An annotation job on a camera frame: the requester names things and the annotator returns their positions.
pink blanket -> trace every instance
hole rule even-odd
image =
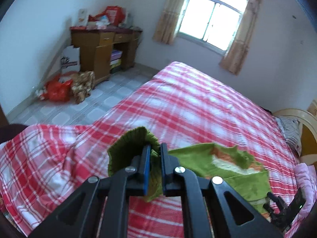
[[[297,187],[304,190],[306,203],[298,214],[298,219],[303,220],[308,216],[317,199],[317,177],[314,166],[307,166],[305,163],[294,167],[294,174]]]
[[[238,145],[269,170],[274,194],[289,204],[297,192],[298,162],[275,118],[223,83],[174,62],[92,125],[33,125],[0,149],[0,194],[22,232],[29,234],[89,176],[105,178],[107,149],[138,126],[168,149]],[[297,227],[294,221],[289,232]],[[130,198],[128,236],[183,237],[179,198]]]

beige curtain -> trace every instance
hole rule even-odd
[[[177,34],[177,25],[185,0],[167,0],[153,39],[164,44],[172,44]]]
[[[262,0],[248,0],[247,7],[242,16],[237,34],[220,62],[220,66],[235,75],[242,69],[245,58],[249,52],[249,44],[258,16]]]
[[[317,99],[314,99],[307,109],[313,116],[317,117]]]

window frame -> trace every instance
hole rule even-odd
[[[243,16],[243,12],[242,12],[242,11],[239,11],[238,9],[236,9],[236,8],[232,7],[231,5],[228,5],[227,3],[222,2],[222,1],[220,1],[220,0],[210,0],[210,1],[213,1],[213,2],[215,3],[215,5],[214,5],[214,7],[213,7],[213,10],[212,10],[212,13],[211,13],[209,22],[208,22],[208,24],[207,24],[207,26],[206,26],[205,33],[204,33],[202,39],[198,39],[198,38],[193,37],[193,36],[191,36],[191,35],[188,35],[188,34],[186,34],[186,33],[180,32],[180,27],[181,27],[181,25],[182,25],[182,22],[183,22],[183,19],[184,19],[186,10],[187,10],[189,0],[185,0],[184,7],[183,7],[183,12],[182,12],[182,15],[181,15],[181,20],[180,20],[180,23],[179,23],[179,29],[178,29],[177,36],[179,36],[180,38],[186,39],[186,40],[188,40],[188,41],[194,42],[194,43],[196,43],[196,44],[198,44],[198,45],[200,45],[200,46],[204,46],[204,47],[206,47],[206,48],[208,48],[208,49],[210,49],[210,50],[216,52],[217,54],[224,55],[227,50],[224,51],[224,50],[220,49],[219,47],[216,47],[216,46],[214,46],[214,45],[208,43],[207,41],[204,41],[204,40],[203,40],[203,38],[205,37],[205,34],[206,34],[206,32],[207,32],[207,29],[208,29],[208,26],[209,26],[211,17],[212,17],[212,15],[213,15],[213,12],[214,12],[214,10],[215,10],[215,7],[216,7],[216,5],[217,5],[217,3],[218,3],[218,4],[220,4],[220,5],[224,5],[224,6],[228,7],[228,8],[230,8],[230,9],[236,11],[237,13],[239,13],[239,14],[240,14],[240,17],[239,17],[239,21],[238,21],[238,25],[237,25],[237,26],[240,25],[241,18],[242,18],[242,16]]]

striped pillowcase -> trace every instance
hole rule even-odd
[[[291,148],[293,153],[301,156],[302,143],[299,128],[299,121],[288,117],[276,117],[277,124],[286,140],[286,144]]]

green towel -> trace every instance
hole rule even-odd
[[[112,176],[118,170],[129,166],[132,158],[142,154],[143,146],[152,145],[151,171],[148,196],[149,202],[162,194],[162,180],[158,139],[145,127],[138,127],[125,133],[108,150],[110,157],[108,173]],[[178,158],[180,165],[191,169],[197,176],[212,178],[221,176],[230,186],[260,213],[267,192],[271,191],[268,171],[254,157],[237,147],[224,148],[215,143],[203,143],[170,150],[169,155]]]
[[[162,194],[161,158],[159,157],[160,143],[145,127],[138,127],[123,134],[109,149],[108,175],[131,164],[132,159],[142,154],[143,147],[151,144],[150,180],[148,195],[144,198],[149,202]]]

